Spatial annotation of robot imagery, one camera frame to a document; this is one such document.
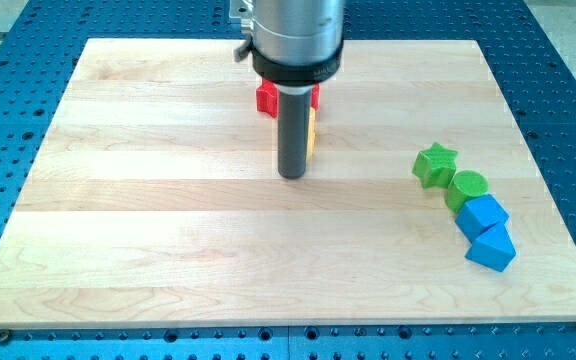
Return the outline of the black mounting ring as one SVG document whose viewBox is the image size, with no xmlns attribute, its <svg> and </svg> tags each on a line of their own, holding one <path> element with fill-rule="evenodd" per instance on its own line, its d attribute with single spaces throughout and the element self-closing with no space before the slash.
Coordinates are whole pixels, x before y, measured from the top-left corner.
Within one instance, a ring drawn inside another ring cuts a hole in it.
<svg viewBox="0 0 576 360">
<path fill-rule="evenodd" d="M 336 74 L 341 65 L 343 40 L 328 59 L 308 65 L 284 65 L 251 48 L 253 69 L 262 78 L 282 86 L 302 87 L 324 82 Z"/>
</svg>

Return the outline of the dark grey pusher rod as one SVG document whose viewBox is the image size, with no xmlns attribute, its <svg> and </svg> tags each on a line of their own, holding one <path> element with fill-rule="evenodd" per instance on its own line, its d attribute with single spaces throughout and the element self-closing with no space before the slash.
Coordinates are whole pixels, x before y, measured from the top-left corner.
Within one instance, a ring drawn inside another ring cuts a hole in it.
<svg viewBox="0 0 576 360">
<path fill-rule="evenodd" d="M 278 85 L 277 165 L 279 174 L 298 179 L 306 171 L 312 86 Z"/>
</svg>

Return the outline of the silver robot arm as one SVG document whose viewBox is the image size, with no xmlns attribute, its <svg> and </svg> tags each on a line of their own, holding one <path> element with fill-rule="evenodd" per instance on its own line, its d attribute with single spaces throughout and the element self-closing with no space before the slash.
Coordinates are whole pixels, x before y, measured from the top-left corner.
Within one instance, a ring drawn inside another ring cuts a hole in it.
<svg viewBox="0 0 576 360">
<path fill-rule="evenodd" d="M 254 71 L 278 91 L 277 168 L 284 178 L 306 171 L 312 91 L 341 65 L 344 6 L 343 0 L 250 0 L 235 8 L 245 40 L 234 60 L 251 57 Z"/>
</svg>

